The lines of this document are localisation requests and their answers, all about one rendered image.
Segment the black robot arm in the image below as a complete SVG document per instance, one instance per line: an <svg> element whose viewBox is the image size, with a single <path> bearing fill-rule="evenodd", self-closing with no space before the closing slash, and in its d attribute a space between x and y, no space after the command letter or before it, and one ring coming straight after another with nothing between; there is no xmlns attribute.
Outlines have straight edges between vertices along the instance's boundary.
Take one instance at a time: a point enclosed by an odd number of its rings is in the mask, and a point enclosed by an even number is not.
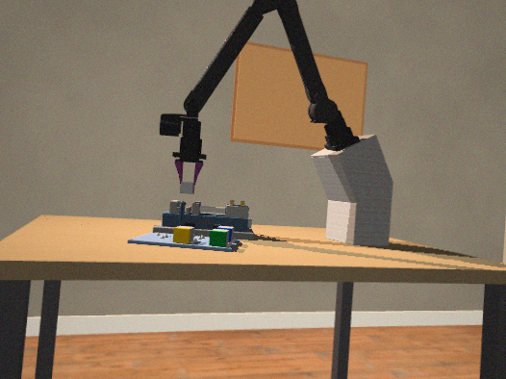
<svg viewBox="0 0 506 379"><path fill-rule="evenodd" d="M189 139L200 137L201 122L198 121L198 113L263 20L263 14L275 10L283 22L307 98L310 101L308 115L311 122L326 123L324 125L327 134L325 149L340 151L360 141L359 137L353 136L351 128L346 126L337 104L328 98L296 0L253 0L252 6L248 6L234 30L184 101L184 109L187 114L161 115L160 135L178 137L181 134L183 121L182 136L188 136Z"/></svg>

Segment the beige block with yellow end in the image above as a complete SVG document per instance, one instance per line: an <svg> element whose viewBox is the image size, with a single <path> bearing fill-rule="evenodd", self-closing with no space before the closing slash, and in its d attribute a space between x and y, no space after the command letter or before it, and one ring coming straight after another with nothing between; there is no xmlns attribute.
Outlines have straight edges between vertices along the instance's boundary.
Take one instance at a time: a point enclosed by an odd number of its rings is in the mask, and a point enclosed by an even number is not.
<svg viewBox="0 0 506 379"><path fill-rule="evenodd" d="M190 243L194 238L194 227L178 226L173 229L173 242Z"/></svg>

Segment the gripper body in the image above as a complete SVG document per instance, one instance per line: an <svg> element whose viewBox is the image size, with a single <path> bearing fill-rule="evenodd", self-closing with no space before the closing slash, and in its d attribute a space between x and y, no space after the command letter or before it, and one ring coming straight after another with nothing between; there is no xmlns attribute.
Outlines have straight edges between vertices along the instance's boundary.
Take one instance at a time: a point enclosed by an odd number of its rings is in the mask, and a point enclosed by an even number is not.
<svg viewBox="0 0 506 379"><path fill-rule="evenodd" d="M199 154L199 144L200 144L200 137L192 137L192 139L189 139L188 136L182 137L182 146L181 146L181 153L179 152L172 152L172 157L180 158L175 159L175 161L183 161L188 163L203 163L203 161L199 161L199 159L206 160L205 154Z"/></svg>

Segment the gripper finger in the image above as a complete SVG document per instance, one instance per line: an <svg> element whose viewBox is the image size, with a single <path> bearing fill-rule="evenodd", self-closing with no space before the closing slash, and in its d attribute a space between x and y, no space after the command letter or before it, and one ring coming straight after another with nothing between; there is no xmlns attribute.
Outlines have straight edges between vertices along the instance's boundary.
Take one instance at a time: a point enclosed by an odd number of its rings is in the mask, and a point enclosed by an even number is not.
<svg viewBox="0 0 506 379"><path fill-rule="evenodd" d="M195 162L194 180L193 180L193 185L194 186L195 186L195 183L196 183L196 180L197 180L196 177L198 176L198 174L199 174L199 172L200 172L200 170L202 168L201 165L203 166L203 163L197 163L197 162Z"/></svg>
<svg viewBox="0 0 506 379"><path fill-rule="evenodd" d="M179 174L179 180L181 183L182 179L183 179L183 162L180 162L180 161L174 161L174 162L175 162L175 165L176 165L176 168L177 168L177 171Z"/></svg>

